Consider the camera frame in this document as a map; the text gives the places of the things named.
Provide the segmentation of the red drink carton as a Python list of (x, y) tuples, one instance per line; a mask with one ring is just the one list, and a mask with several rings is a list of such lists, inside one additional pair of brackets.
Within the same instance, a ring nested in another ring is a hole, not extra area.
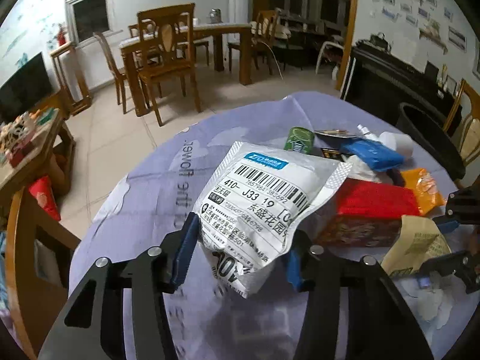
[(419, 214), (411, 189), (348, 178), (320, 212), (324, 223), (315, 242), (334, 247), (388, 247), (400, 231), (402, 217)]

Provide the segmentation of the white courier mailer bag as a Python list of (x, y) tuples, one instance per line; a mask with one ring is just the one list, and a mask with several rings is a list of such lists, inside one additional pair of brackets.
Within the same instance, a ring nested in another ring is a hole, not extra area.
[(300, 223), (340, 189), (351, 164), (232, 144), (199, 194), (199, 241), (216, 279), (240, 296), (257, 293), (292, 247)]

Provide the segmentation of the orange snack bag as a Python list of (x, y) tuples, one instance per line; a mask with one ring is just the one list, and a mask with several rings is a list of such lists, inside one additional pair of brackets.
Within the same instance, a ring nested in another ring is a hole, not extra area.
[(433, 209), (446, 204), (435, 179), (425, 168), (402, 171), (400, 174), (405, 182), (405, 187), (413, 191), (422, 216), (426, 216)]

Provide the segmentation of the beige paper packet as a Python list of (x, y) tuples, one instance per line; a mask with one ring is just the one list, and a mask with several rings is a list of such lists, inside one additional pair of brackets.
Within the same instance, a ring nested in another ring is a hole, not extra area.
[(432, 219), (403, 215), (400, 235), (384, 256), (381, 266), (392, 279), (413, 275), (431, 258), (452, 251)]

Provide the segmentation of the purple floral tablecloth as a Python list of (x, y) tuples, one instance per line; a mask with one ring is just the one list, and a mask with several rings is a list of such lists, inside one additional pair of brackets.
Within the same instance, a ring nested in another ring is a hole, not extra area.
[[(112, 190), (74, 253), (71, 286), (97, 258), (135, 258), (180, 228), (235, 141), (282, 148), (293, 127), (353, 131), (358, 125), (374, 133), (391, 131), (391, 125), (348, 102), (298, 92), (181, 130)], [(307, 297), (276, 267), (257, 294), (243, 298), (218, 282), (202, 250), (195, 250), (185, 283), (165, 303), (181, 359), (291, 359)]]

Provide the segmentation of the white toilet paper roll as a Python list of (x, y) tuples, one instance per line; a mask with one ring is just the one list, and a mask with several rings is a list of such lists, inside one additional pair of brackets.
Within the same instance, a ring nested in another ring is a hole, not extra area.
[(407, 134), (384, 132), (378, 139), (385, 147), (405, 158), (413, 156), (413, 140)]

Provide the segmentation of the blue tissue pack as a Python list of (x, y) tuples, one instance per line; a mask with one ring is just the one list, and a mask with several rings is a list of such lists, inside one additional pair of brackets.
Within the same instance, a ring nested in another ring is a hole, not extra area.
[(386, 172), (399, 167), (405, 161), (403, 155), (382, 143), (363, 138), (346, 139), (340, 144), (340, 149), (350, 155), (356, 155), (375, 172)]

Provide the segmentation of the black snack packet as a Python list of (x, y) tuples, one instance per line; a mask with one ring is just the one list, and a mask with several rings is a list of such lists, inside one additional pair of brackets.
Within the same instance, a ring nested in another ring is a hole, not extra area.
[(347, 130), (333, 129), (333, 130), (315, 130), (316, 135), (322, 137), (331, 137), (338, 139), (357, 139), (361, 138), (361, 135), (358, 133), (351, 133)]

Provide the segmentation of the red gift bag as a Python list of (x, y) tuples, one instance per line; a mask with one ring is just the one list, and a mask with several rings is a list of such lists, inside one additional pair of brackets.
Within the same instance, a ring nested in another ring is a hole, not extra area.
[(36, 199), (38, 205), (43, 211), (45, 211), (52, 219), (57, 222), (61, 220), (48, 175), (43, 175), (32, 182), (30, 186), (28, 186), (28, 191)]

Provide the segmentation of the black piano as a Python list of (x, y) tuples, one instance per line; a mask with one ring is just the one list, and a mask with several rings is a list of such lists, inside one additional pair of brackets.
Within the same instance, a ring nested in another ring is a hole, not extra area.
[(402, 103), (421, 109), (438, 125), (454, 104), (453, 96), (424, 73), (367, 41), (351, 49), (341, 99), (390, 125), (397, 124)]

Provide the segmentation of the wooden coffee table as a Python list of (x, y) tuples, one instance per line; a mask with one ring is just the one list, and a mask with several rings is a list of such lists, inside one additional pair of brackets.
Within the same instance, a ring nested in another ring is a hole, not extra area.
[(48, 175), (55, 195), (69, 193), (76, 142), (59, 109), (39, 127), (27, 145), (27, 155), (16, 167), (1, 167), (1, 207), (9, 208), (13, 195), (43, 175)]

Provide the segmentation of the green gum pack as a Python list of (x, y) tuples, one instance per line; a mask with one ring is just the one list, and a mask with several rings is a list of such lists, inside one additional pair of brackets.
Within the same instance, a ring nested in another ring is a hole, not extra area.
[(304, 127), (292, 127), (289, 130), (284, 150), (309, 155), (312, 152), (315, 135)]

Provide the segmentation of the black television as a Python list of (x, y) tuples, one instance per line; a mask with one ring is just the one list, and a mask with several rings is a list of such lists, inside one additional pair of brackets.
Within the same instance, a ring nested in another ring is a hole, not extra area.
[(14, 121), (53, 93), (53, 87), (41, 53), (24, 64), (6, 83), (0, 92), (1, 122)]

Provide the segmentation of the wooden dining chair front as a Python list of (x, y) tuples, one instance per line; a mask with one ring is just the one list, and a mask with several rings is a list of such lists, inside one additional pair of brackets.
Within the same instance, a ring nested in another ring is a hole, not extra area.
[(185, 89), (185, 77), (190, 77), (195, 108), (198, 112), (202, 111), (192, 56), (194, 8), (195, 4), (191, 2), (137, 13), (138, 47), (142, 59), (138, 78), (146, 89), (147, 103), (153, 106), (160, 126), (164, 123), (155, 99), (154, 87), (168, 78), (179, 77), (181, 88)]

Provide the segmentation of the wooden dining chair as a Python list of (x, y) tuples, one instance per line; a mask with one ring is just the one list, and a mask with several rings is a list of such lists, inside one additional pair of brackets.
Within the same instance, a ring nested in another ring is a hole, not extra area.
[(277, 10), (261, 10), (256, 21), (251, 25), (251, 57), (257, 70), (259, 70), (258, 57), (267, 59), (267, 67), (272, 75), (272, 46), (275, 40), (279, 13)]
[(142, 59), (138, 78), (146, 89), (147, 103), (153, 106), (160, 126), (164, 123), (155, 99), (154, 87), (168, 78), (179, 77), (181, 88), (185, 89), (185, 77), (190, 77), (195, 108), (198, 112), (202, 111), (192, 56), (194, 8), (195, 4), (191, 2), (137, 13), (138, 47)]

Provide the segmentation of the wooden dining chair right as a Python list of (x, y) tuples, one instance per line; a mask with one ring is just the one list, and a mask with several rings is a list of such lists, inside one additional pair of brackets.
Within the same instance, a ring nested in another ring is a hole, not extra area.
[(258, 57), (267, 59), (267, 67), (272, 75), (272, 46), (275, 40), (279, 13), (277, 10), (261, 10), (256, 21), (251, 25), (251, 57), (257, 70), (259, 70)]

